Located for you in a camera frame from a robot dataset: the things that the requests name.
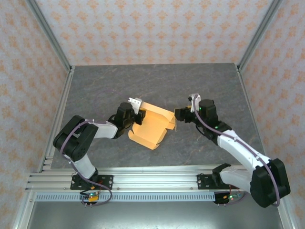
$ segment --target black mounting bracket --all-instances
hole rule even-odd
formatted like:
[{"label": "black mounting bracket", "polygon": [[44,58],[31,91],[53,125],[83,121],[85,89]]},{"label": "black mounting bracket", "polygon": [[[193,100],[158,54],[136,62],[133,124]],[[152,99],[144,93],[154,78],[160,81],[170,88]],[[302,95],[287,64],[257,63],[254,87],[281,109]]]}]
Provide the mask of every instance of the black mounting bracket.
[{"label": "black mounting bracket", "polygon": [[[112,190],[113,185],[113,175],[98,175],[97,182],[98,184],[104,185],[108,187],[110,190]],[[90,189],[92,186],[96,188],[96,190],[99,190],[101,187],[97,185],[92,185],[91,183],[88,183],[84,181],[79,175],[73,175],[72,181],[71,181],[71,190],[87,190]]]},{"label": "black mounting bracket", "polygon": [[214,180],[212,179],[212,174],[198,174],[197,175],[197,185],[199,190],[207,190],[207,189],[238,189],[233,185],[227,185],[224,183],[219,183],[216,185]]}]

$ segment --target cardboard flap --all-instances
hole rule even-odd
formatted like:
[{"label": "cardboard flap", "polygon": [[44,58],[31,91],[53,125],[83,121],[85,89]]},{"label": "cardboard flap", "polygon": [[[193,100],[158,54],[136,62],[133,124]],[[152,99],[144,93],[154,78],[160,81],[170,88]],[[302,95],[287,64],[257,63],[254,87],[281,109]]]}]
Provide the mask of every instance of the cardboard flap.
[{"label": "cardboard flap", "polygon": [[156,149],[164,139],[166,129],[175,128],[174,113],[148,103],[142,103],[141,108],[146,110],[142,125],[133,124],[128,137],[149,149]]},{"label": "cardboard flap", "polygon": [[143,139],[143,138],[135,135],[132,132],[132,130],[128,131],[128,137],[129,137],[130,140],[132,140],[132,141],[134,141],[136,143],[139,143],[140,145],[145,146],[145,147],[147,147],[149,149],[156,149],[159,146],[159,144],[154,144],[154,143],[152,143],[152,142],[150,142],[150,141],[148,141],[146,139]]}]

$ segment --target table surface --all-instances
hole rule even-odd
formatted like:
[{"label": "table surface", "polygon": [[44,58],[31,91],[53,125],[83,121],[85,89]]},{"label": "table surface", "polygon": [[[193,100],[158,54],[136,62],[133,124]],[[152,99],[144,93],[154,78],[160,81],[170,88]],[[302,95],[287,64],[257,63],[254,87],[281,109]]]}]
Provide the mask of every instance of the table surface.
[{"label": "table surface", "polygon": [[[77,66],[62,127],[80,115],[96,122],[116,113],[121,102],[138,97],[174,111],[189,105],[188,95],[213,99],[219,119],[263,153],[245,95],[233,63]],[[160,146],[150,150],[128,138],[94,139],[88,156],[96,167],[146,167],[238,164],[228,152],[197,132],[194,124],[177,122]],[[52,168],[70,168],[56,151]]]}]

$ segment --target patterned wallpaper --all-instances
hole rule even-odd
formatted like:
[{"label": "patterned wallpaper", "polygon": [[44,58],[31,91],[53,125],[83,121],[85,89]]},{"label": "patterned wallpaper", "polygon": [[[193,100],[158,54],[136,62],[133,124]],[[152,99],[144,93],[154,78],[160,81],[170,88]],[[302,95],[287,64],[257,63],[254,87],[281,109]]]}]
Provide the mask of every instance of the patterned wallpaper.
[{"label": "patterned wallpaper", "polygon": [[305,4],[284,0],[243,71],[268,155],[284,161],[305,225]]},{"label": "patterned wallpaper", "polygon": [[238,63],[272,0],[38,0],[72,65]]},{"label": "patterned wallpaper", "polygon": [[66,72],[25,0],[0,1],[0,228],[10,229]]}]

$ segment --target purple cable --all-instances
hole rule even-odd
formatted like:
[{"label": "purple cable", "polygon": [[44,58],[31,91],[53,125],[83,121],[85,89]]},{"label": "purple cable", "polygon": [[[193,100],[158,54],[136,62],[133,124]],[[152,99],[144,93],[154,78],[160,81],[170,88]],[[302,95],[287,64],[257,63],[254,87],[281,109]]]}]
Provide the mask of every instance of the purple cable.
[{"label": "purple cable", "polygon": [[[196,94],[195,96],[194,96],[194,99],[193,99],[193,107],[196,107],[195,105],[195,99],[197,98],[197,96],[198,96],[198,94]],[[268,165],[250,148],[250,147],[248,147],[246,144],[244,144],[242,141],[240,141],[239,139],[234,139],[234,137],[233,136],[231,136],[231,135],[228,135],[228,134],[225,134],[225,133],[223,133],[223,132],[220,132],[220,131],[218,131],[218,130],[215,130],[214,128],[211,128],[210,126],[208,126],[202,119],[201,119],[201,117],[199,116],[199,114],[198,114],[198,111],[196,110],[196,109],[194,109],[195,110],[195,114],[196,114],[196,116],[197,116],[197,118],[198,118],[198,120],[202,123],[202,125],[204,125],[206,128],[208,128],[209,130],[211,130],[211,131],[213,131],[213,132],[215,132],[215,133],[217,133],[217,134],[219,134],[219,135],[223,135],[223,136],[225,136],[225,137],[228,137],[228,138],[230,138],[230,139],[232,139],[232,140],[234,140],[234,141],[236,141],[236,142],[238,142],[239,144],[241,144],[243,147],[245,147],[253,156],[255,156],[256,158],[258,158],[258,160],[264,165],[264,167],[266,168],[266,170],[267,170],[267,172],[268,172],[268,174],[270,175],[270,178],[271,178],[271,181],[272,181],[272,184],[273,184],[273,186],[274,186],[274,190],[275,190],[275,195],[276,195],[276,204],[272,204],[273,206],[275,206],[275,207],[278,207],[279,205],[280,205],[280,194],[279,194],[279,191],[278,191],[278,188],[277,188],[277,185],[276,185],[276,181],[275,181],[275,177],[273,176],[273,174],[272,174],[272,172],[271,172],[271,170],[270,170],[270,168],[268,167]]]},{"label": "purple cable", "polygon": [[[71,163],[71,160],[69,160],[68,158],[66,158],[63,154],[63,149],[65,148],[67,142],[69,141],[69,139],[72,137],[72,135],[75,133],[75,131],[80,128],[82,125],[86,124],[86,123],[93,123],[93,120],[87,120],[87,121],[84,121],[82,123],[79,123],[67,136],[66,140],[63,142],[62,146],[61,146],[61,150],[60,150],[60,154],[62,155],[63,158],[65,158],[66,160],[69,161],[69,164],[71,164],[72,168],[77,172],[77,174],[84,180],[84,181],[87,181],[88,183],[91,183],[93,185],[96,185],[96,186],[99,186],[99,187],[102,187],[106,190],[109,191],[110,193],[110,197],[106,200],[106,201],[103,201],[103,202],[100,202],[100,203],[96,203],[94,205],[90,205],[91,207],[94,207],[94,206],[99,206],[99,205],[102,205],[102,204],[105,204],[105,203],[108,203],[111,199],[112,199],[112,192],[111,190],[105,186],[105,185],[101,185],[101,184],[98,184],[96,182],[93,182],[93,181],[90,181],[88,180],[87,178],[85,178],[78,170],[77,168],[75,167],[75,165],[73,163]],[[88,195],[84,196],[81,200],[81,203],[86,206],[86,204],[84,203],[84,199],[85,197],[87,197]]]}]

